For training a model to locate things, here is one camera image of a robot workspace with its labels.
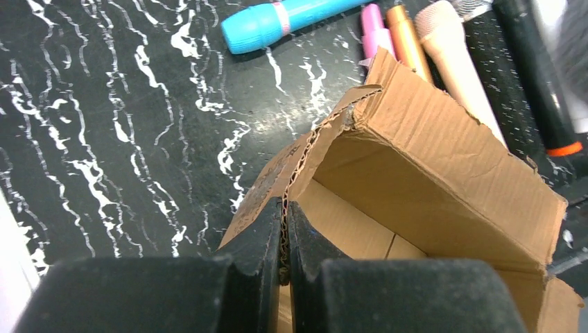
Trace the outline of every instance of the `white object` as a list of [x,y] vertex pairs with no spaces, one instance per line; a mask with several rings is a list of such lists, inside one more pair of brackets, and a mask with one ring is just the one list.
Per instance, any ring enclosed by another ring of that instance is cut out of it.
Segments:
[[0,332],[11,332],[39,275],[0,191]]
[[462,19],[453,6],[445,0],[437,1],[417,14],[415,25],[420,42],[437,65],[449,94],[506,146],[467,52]]

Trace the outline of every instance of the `black handle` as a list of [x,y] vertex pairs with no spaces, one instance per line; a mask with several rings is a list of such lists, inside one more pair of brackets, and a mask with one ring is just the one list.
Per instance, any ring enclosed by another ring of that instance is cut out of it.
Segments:
[[527,0],[496,0],[492,7],[512,52],[521,84],[549,155],[581,150],[545,44]]

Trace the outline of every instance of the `microphone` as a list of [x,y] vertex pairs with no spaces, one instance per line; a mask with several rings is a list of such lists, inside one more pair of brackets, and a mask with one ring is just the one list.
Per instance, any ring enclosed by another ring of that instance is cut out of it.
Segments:
[[425,51],[433,59],[449,94],[506,146],[498,122],[467,52],[462,20],[453,6],[437,1],[421,10],[415,23]]
[[298,29],[371,0],[284,0],[263,3],[224,20],[225,41],[233,54],[263,49]]
[[426,63],[415,26],[408,18],[404,5],[396,5],[389,9],[386,12],[386,21],[398,61],[412,69],[426,82],[433,84],[431,71]]
[[568,156],[582,150],[573,131],[562,86],[557,79],[529,1],[496,0],[492,4],[512,52],[543,145],[550,156]]

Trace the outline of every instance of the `orange cap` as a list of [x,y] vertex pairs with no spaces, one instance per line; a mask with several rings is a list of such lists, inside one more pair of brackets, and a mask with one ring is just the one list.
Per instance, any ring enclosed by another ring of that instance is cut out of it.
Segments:
[[580,143],[579,141],[576,141],[576,142],[570,144],[569,146],[565,146],[562,148],[547,149],[547,155],[553,156],[553,157],[568,156],[571,154],[575,154],[578,151],[581,151],[582,149],[583,149],[582,143]]

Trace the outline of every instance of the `microphone mesh head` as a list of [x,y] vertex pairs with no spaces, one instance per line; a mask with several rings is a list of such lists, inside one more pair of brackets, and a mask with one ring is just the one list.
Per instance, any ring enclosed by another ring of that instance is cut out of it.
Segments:
[[461,19],[453,6],[446,0],[437,1],[427,6],[415,17],[419,38],[427,36],[439,26],[453,22],[461,23]]
[[458,15],[467,21],[492,10],[493,0],[451,0]]

